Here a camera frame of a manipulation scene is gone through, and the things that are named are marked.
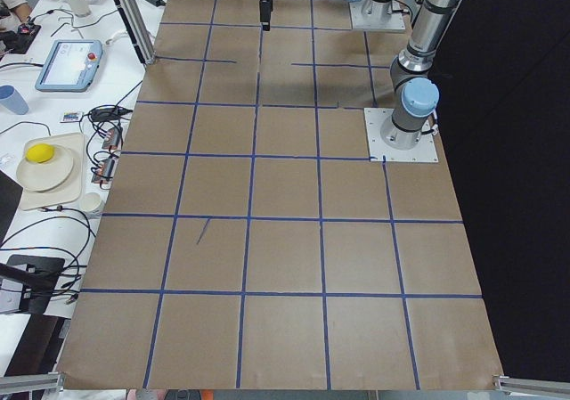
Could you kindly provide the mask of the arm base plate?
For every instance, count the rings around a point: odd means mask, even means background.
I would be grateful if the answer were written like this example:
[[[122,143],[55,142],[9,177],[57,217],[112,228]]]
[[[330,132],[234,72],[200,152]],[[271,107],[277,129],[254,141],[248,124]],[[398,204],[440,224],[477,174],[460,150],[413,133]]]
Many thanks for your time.
[[[435,137],[423,135],[410,150],[393,148],[383,139],[381,128],[391,119],[390,108],[365,108],[364,119],[370,160],[374,162],[437,163]]]
[[[352,29],[404,33],[403,9],[396,1],[386,3],[362,0],[349,4]]]

